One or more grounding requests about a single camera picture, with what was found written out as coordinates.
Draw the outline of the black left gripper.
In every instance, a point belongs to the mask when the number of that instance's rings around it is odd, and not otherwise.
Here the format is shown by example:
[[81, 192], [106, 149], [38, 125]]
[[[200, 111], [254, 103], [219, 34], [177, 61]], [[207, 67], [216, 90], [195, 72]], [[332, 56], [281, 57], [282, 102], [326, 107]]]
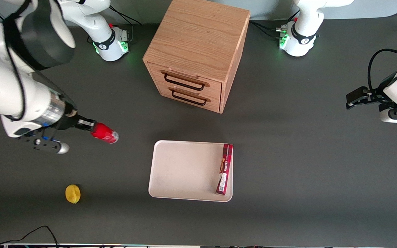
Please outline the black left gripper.
[[383, 92], [383, 90], [392, 83], [396, 74], [385, 77], [377, 87], [373, 87], [371, 78], [368, 78], [368, 87], [361, 86], [354, 91], [346, 94], [346, 109], [352, 109], [359, 105], [371, 105], [372, 101], [368, 100], [370, 92], [372, 99], [385, 105], [393, 105], [393, 101]]

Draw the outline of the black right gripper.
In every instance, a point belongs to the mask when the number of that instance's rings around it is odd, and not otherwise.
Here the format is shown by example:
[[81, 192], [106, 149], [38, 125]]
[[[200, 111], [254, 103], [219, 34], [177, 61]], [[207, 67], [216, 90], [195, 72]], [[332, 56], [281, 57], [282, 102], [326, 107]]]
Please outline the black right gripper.
[[83, 116], [78, 116], [78, 110], [73, 105], [65, 105], [64, 115], [59, 120], [59, 130], [77, 128], [83, 131], [93, 132], [96, 121]]

